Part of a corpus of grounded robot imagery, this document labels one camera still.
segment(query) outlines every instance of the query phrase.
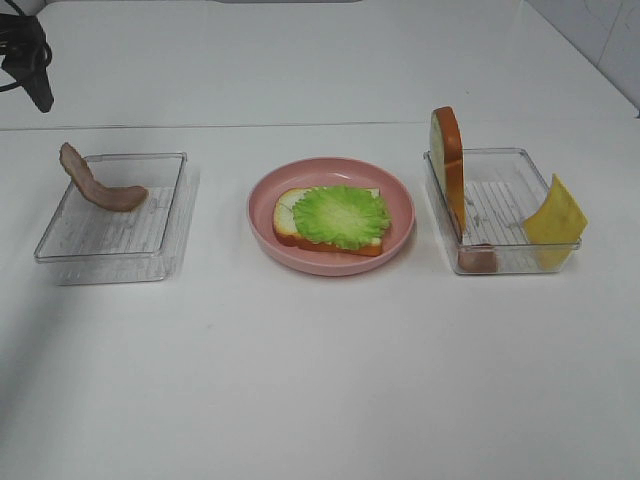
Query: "pink plate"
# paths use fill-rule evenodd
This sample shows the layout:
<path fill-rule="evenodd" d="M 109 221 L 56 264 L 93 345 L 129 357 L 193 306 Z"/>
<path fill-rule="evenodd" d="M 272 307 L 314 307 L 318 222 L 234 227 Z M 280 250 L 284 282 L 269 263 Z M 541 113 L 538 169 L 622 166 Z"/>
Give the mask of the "pink plate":
<path fill-rule="evenodd" d="M 311 252 L 287 247 L 273 233 L 276 201 L 290 188 L 319 185 L 349 185 L 380 188 L 391 214 L 391 227 L 382 239 L 383 252 L 377 257 L 349 253 Z M 249 223 L 263 250 L 288 267 L 314 275 L 342 276 L 366 272 L 390 260 L 405 244 L 416 212 L 409 192 L 385 170 L 349 158 L 319 157 L 299 160 L 269 173 L 249 195 Z"/>

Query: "toy bread slice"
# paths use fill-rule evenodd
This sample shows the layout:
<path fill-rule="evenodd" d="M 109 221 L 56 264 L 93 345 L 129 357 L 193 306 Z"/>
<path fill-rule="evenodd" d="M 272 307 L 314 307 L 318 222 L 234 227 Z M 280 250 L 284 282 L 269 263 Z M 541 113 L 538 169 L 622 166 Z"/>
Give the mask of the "toy bread slice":
<path fill-rule="evenodd" d="M 374 238 L 369 245 L 365 245 L 357 250 L 347 250 L 329 243 L 314 243 L 304 238 L 296 227 L 296 222 L 293 217 L 293 206 L 301 200 L 309 190 L 312 190 L 312 188 L 313 187 L 292 188 L 284 192 L 276 202 L 273 210 L 273 231 L 280 243 L 289 247 L 295 246 L 303 250 L 316 252 L 344 252 L 368 257 L 376 257 L 382 253 L 381 238 Z M 380 190 L 377 188 L 368 190 L 374 197 L 380 195 Z"/>
<path fill-rule="evenodd" d="M 433 169 L 461 235 L 465 229 L 462 139 L 451 107 L 432 112 L 429 141 Z"/>

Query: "lettuce leaf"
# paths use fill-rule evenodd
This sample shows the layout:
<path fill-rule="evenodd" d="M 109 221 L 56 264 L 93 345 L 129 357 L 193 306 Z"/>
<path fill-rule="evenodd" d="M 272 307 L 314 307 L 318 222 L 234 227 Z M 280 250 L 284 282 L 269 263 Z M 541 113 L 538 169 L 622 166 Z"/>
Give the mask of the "lettuce leaf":
<path fill-rule="evenodd" d="M 391 225 L 386 202 L 365 188 L 337 185 L 309 190 L 293 206 L 298 232 L 313 243 L 358 250 Z"/>

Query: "plastic tray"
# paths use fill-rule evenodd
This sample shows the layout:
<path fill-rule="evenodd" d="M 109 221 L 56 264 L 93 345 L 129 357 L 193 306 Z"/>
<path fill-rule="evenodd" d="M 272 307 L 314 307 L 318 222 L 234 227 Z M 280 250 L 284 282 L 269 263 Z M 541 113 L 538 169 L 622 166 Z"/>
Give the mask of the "plastic tray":
<path fill-rule="evenodd" d="M 142 185 L 145 202 L 132 212 L 102 209 L 70 182 L 35 250 L 58 285 L 162 280 L 182 260 L 197 178 L 184 153 L 87 156 L 108 186 Z"/>
<path fill-rule="evenodd" d="M 426 190 L 438 220 L 451 268 L 460 275 L 552 273 L 562 270 L 580 240 L 532 244 L 522 222 L 535 213 L 549 187 L 527 152 L 520 148 L 465 149 L 466 229 L 455 227 L 453 213 L 424 154 Z M 540 259 L 563 251 L 564 261 L 543 268 Z"/>

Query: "bacon slice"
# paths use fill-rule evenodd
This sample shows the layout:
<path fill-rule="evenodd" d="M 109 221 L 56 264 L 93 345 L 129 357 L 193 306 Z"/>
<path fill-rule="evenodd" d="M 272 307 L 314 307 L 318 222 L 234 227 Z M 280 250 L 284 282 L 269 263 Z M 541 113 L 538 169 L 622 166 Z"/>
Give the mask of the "bacon slice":
<path fill-rule="evenodd" d="M 60 147 L 60 163 L 84 198 L 114 212 L 130 212 L 149 195 L 141 186 L 105 187 L 91 173 L 86 160 L 68 143 Z"/>

